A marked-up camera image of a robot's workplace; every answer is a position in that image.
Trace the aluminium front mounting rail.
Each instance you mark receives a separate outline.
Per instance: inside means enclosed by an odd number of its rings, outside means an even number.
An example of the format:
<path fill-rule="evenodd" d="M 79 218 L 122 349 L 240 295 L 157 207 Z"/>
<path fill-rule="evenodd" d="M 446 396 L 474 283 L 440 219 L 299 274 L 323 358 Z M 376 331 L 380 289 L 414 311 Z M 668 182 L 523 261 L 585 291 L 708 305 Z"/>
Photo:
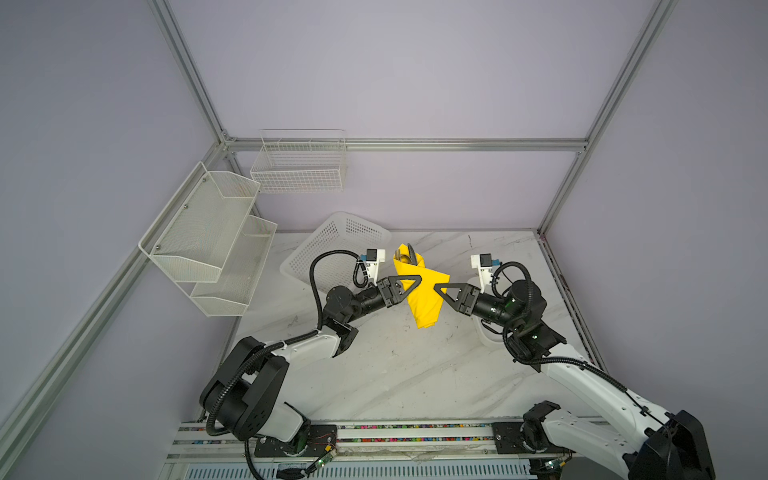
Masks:
<path fill-rule="evenodd" d="M 279 479 L 313 466 L 313 479 L 559 479 L 581 454 L 550 444 L 523 445 L 520 417 L 454 420 L 320 420 L 297 454 L 276 440 L 248 445 L 183 424 L 161 468 L 162 479 Z"/>

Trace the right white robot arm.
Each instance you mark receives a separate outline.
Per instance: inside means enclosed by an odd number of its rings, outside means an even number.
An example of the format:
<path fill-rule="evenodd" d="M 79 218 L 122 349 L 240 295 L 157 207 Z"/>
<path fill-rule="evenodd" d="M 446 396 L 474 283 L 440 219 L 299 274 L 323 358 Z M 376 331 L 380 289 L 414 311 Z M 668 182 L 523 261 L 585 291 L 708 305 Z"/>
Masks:
<path fill-rule="evenodd" d="M 560 384 L 592 408 L 606 427 L 578 419 L 553 401 L 523 416 L 522 446 L 532 453 L 559 447 L 584 456 L 623 479 L 713 479 L 702 423 L 685 410 L 672 413 L 600 369 L 548 326 L 547 302 L 521 263 L 478 267 L 479 285 L 437 283 L 454 311 L 496 325 L 513 360 Z"/>

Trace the aluminium cage frame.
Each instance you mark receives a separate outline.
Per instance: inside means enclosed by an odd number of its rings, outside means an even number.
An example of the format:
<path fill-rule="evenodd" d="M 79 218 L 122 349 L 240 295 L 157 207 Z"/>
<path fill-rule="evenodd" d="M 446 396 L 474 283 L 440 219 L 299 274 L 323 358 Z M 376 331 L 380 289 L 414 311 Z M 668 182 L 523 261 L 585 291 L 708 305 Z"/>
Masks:
<path fill-rule="evenodd" d="M 655 1 L 5 1 L 1 418 L 182 179 L 260 133 L 575 152 Z"/>

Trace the white rectangular plastic tray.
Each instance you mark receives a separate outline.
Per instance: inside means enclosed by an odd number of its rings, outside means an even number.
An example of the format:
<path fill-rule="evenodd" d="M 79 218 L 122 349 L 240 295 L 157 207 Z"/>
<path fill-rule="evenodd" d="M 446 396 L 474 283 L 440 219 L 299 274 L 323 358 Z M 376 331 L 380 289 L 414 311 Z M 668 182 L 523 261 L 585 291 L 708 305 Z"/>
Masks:
<path fill-rule="evenodd" d="M 492 349 L 504 349 L 501 334 L 496 327 L 492 327 L 491 329 L 486 328 L 481 319 L 476 316 L 472 316 L 471 320 L 474 324 L 477 336 L 484 346 Z"/>

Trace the white two-tier mesh shelf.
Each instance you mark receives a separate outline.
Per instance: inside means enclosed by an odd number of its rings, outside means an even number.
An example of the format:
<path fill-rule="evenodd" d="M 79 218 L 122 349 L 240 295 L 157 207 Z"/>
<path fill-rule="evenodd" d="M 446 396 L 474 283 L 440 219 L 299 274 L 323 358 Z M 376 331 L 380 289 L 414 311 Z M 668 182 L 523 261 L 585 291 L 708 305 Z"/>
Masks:
<path fill-rule="evenodd" d="M 255 214 L 261 185 L 199 163 L 138 249 L 207 317 L 248 310 L 277 224 Z"/>

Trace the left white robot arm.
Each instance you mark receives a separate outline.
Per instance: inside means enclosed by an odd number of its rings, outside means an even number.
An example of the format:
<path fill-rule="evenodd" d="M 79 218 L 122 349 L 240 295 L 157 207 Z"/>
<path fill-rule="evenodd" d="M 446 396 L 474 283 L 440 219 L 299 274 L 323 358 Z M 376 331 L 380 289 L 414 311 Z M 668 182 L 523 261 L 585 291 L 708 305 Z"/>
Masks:
<path fill-rule="evenodd" d="M 315 328 L 272 344 L 252 336 L 241 339 L 200 394 L 199 404 L 207 415 L 206 434 L 231 434 L 241 441 L 247 468 L 255 479 L 261 474 L 254 462 L 252 440 L 277 442 L 292 455 L 303 452 L 309 443 L 310 419 L 280 399 L 290 369 L 345 353 L 359 333 L 353 321 L 405 302 L 422 283 L 419 274 L 379 277 L 380 250 L 369 249 L 363 255 L 343 250 L 343 255 L 355 261 L 354 286 L 338 285 L 322 296 L 315 270 L 322 260 L 338 253 L 324 252 L 309 266 L 317 309 Z"/>

